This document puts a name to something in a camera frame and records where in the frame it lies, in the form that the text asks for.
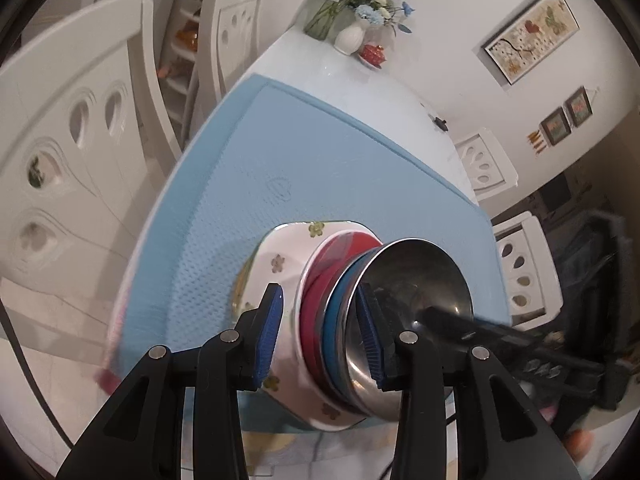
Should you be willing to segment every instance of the silver rivet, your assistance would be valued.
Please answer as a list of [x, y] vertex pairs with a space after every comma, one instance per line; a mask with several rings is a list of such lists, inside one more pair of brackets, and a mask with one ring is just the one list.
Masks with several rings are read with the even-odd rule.
[[490, 355], [489, 351], [484, 346], [474, 347], [471, 353], [476, 359], [480, 359], [481, 361], [486, 361]]
[[222, 334], [220, 334], [220, 339], [225, 343], [232, 343], [233, 341], [238, 340], [240, 334], [235, 330], [225, 330]]
[[400, 334], [400, 341], [402, 341], [403, 343], [407, 343], [408, 345], [412, 345], [416, 341], [418, 341], [418, 335], [415, 332], [407, 330], [406, 332], [402, 332]]
[[151, 350], [149, 350], [149, 357], [152, 359], [160, 359], [164, 357], [166, 354], [166, 348], [162, 345], [156, 345]]

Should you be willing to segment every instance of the glass vase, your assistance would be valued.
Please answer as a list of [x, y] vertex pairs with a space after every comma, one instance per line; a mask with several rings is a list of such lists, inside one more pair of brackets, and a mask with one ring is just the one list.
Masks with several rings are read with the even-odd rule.
[[352, 0], [326, 0], [306, 24], [304, 33], [315, 40], [324, 41], [338, 14]]

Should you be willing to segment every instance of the blue mat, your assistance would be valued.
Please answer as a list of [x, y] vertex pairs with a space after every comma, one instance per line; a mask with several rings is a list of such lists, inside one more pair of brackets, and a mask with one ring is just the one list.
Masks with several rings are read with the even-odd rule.
[[[175, 170], [130, 290], [114, 370], [151, 346], [178, 351], [229, 327], [242, 264], [276, 225], [353, 220], [383, 241], [425, 238], [460, 267], [478, 317], [509, 322], [491, 222], [391, 140], [308, 94], [253, 75], [229, 94]], [[263, 394], [242, 427], [302, 431]]]

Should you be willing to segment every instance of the white vase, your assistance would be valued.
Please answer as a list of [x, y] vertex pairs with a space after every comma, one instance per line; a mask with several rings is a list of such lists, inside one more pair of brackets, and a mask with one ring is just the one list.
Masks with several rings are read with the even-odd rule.
[[364, 33], [369, 28], [369, 25], [370, 23], [367, 20], [356, 16], [356, 21], [340, 31], [340, 34], [335, 38], [334, 48], [341, 54], [350, 56], [360, 48], [364, 40]]

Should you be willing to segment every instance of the blue flower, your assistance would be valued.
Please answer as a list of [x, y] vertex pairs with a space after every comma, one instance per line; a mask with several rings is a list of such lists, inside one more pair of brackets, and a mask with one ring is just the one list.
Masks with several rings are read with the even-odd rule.
[[405, 16], [409, 16], [415, 9], [412, 9], [407, 2], [402, 2], [402, 10]]
[[363, 20], [367, 20], [371, 25], [384, 25], [385, 19], [377, 10], [371, 6], [360, 5], [355, 10], [355, 15]]

